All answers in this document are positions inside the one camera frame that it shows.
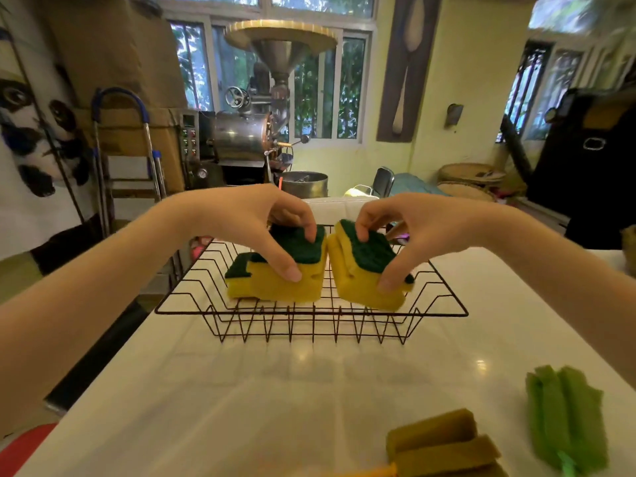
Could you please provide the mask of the person's right hand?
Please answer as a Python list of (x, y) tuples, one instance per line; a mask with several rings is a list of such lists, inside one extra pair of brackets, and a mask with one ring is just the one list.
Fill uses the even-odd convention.
[(503, 209), (505, 206), (494, 202), (402, 193), (365, 203), (355, 220), (355, 229), (358, 239), (367, 241), (371, 230), (388, 223), (406, 223), (409, 242), (430, 243), (434, 258), (485, 247)]

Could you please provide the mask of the person's left hand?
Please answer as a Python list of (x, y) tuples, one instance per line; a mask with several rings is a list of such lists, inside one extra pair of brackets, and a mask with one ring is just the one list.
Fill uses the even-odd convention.
[(303, 228), (306, 240), (315, 241), (317, 224), (309, 205), (273, 184), (200, 189), (182, 195), (195, 236), (246, 246), (244, 228), (268, 230), (268, 224), (275, 223)]

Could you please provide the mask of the yellow sponge with green scrubber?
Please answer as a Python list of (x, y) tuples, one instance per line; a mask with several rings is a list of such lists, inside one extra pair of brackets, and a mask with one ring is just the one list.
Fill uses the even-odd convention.
[(414, 276), (409, 274), (398, 289), (378, 291), (378, 281), (396, 253), (382, 233), (370, 231), (368, 240), (360, 241), (354, 221), (341, 219), (335, 224), (327, 237), (327, 249), (338, 295), (350, 303), (397, 312), (415, 285)]
[(283, 303), (314, 303), (321, 297), (327, 262), (325, 227), (317, 226), (313, 243), (306, 240), (303, 228), (271, 225), (273, 239), (294, 259), (301, 280), (291, 282), (278, 275), (259, 253), (252, 253), (247, 263), (250, 288), (254, 297)]
[(271, 281), (264, 269), (264, 263), (256, 263), (253, 257), (259, 256), (255, 252), (238, 254), (225, 273), (227, 294), (230, 298), (247, 297), (266, 298)]

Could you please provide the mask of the person's right forearm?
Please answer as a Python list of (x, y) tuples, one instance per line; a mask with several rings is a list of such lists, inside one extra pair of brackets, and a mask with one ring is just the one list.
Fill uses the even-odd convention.
[(636, 390), (636, 279), (522, 211), (484, 209), (498, 256)]

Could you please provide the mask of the person's left forearm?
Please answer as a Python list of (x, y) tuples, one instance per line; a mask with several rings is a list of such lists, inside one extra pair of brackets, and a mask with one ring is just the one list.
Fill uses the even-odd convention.
[(194, 191), (0, 305), (0, 436), (17, 427), (193, 236)]

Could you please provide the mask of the teal cloth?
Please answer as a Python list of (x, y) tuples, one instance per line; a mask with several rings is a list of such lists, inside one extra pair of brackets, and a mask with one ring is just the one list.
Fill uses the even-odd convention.
[(410, 173), (400, 173), (394, 176), (393, 186), (389, 193), (390, 196), (397, 194), (419, 192), (425, 194), (436, 194), (448, 196), (447, 193), (441, 191), (436, 184), (423, 181), (417, 176)]

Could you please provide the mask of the black chair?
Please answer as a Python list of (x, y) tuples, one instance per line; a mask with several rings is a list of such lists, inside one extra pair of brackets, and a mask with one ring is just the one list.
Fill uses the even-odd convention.
[(391, 195), (391, 190), (395, 181), (395, 174), (387, 167), (377, 169), (373, 184), (371, 186), (371, 196), (377, 198), (387, 198)]

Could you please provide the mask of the woven flat basket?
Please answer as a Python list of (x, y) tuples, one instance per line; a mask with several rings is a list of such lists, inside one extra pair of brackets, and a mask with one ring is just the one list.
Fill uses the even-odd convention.
[(492, 193), (474, 184), (462, 183), (457, 181), (443, 181), (437, 184), (437, 188), (441, 192), (452, 197), (477, 201), (497, 202), (497, 198)]
[(486, 188), (499, 185), (505, 176), (505, 171), (484, 163), (452, 163), (438, 170), (437, 182), (466, 183)]

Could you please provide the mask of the metal coffee roaster machine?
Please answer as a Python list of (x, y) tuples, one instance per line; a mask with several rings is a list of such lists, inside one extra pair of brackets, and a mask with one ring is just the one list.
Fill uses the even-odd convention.
[(229, 111), (179, 114), (179, 152), (185, 187), (212, 187), (214, 168), (259, 170), (261, 180), (273, 181), (283, 172), (291, 143), (281, 140), (290, 121), (290, 74), (309, 55), (337, 47), (334, 31), (321, 25), (289, 20), (246, 20), (228, 25), (226, 42), (258, 57), (247, 88), (230, 86), (225, 92)]

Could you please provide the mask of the black pipe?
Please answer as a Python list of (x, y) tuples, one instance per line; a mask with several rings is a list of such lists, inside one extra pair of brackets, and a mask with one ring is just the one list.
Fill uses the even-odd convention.
[(521, 142), (521, 137), (516, 130), (516, 126), (507, 114), (504, 114), (502, 118), (500, 132), (502, 133), (503, 141), (513, 160), (514, 167), (516, 168), (518, 175), (523, 183), (528, 186), (532, 179), (534, 170), (527, 157), (527, 153)]

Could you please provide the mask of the large window with frames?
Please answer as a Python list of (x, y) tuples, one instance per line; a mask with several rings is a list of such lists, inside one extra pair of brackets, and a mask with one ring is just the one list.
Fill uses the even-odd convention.
[(309, 55), (290, 73), (290, 121), (281, 139), (361, 140), (371, 32), (377, 0), (161, 0), (177, 41), (189, 107), (231, 111), (231, 86), (247, 89), (260, 62), (231, 47), (225, 27), (245, 19), (283, 19), (330, 27), (338, 45)]

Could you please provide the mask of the olive brown sponge block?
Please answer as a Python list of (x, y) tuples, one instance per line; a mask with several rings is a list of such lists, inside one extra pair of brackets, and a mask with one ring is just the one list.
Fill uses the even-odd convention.
[(457, 409), (390, 430), (386, 437), (387, 457), (392, 462), (403, 451), (471, 441), (477, 436), (473, 413)]
[(501, 454), (482, 434), (472, 440), (401, 451), (393, 458), (397, 477), (508, 477)]

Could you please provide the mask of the panda print banner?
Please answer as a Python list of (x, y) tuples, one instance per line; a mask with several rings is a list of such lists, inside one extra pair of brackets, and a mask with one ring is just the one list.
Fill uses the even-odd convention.
[(0, 17), (0, 261), (97, 214), (69, 83), (39, 34)]

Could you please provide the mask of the red object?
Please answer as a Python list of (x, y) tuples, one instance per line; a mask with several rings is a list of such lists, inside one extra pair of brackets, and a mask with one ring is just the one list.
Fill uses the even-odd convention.
[(38, 425), (0, 440), (0, 477), (14, 477), (57, 425)]

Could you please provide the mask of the blue handled hand truck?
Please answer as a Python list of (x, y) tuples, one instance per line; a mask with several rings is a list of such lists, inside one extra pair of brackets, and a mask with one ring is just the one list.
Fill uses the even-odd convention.
[(99, 203), (99, 216), (100, 226), (102, 230), (102, 237), (106, 239), (111, 234), (111, 223), (114, 218), (114, 210), (110, 202), (112, 191), (107, 183), (108, 176), (108, 163), (102, 157), (102, 151), (100, 149), (99, 129), (102, 120), (101, 108), (104, 99), (108, 95), (124, 95), (137, 106), (137, 113), (141, 121), (142, 132), (145, 137), (146, 150), (145, 157), (147, 162), (147, 169), (149, 169), (150, 180), (154, 185), (154, 191), (156, 201), (162, 201), (167, 197), (165, 178), (163, 175), (161, 153), (159, 150), (153, 148), (151, 139), (151, 132), (149, 127), (149, 112), (141, 100), (141, 98), (129, 89), (122, 87), (107, 87), (105, 89), (97, 88), (91, 98), (90, 112), (92, 123), (92, 135), (94, 137), (94, 146), (92, 149), (93, 162), (95, 166), (95, 173), (97, 176), (97, 189), (98, 189), (98, 203)]

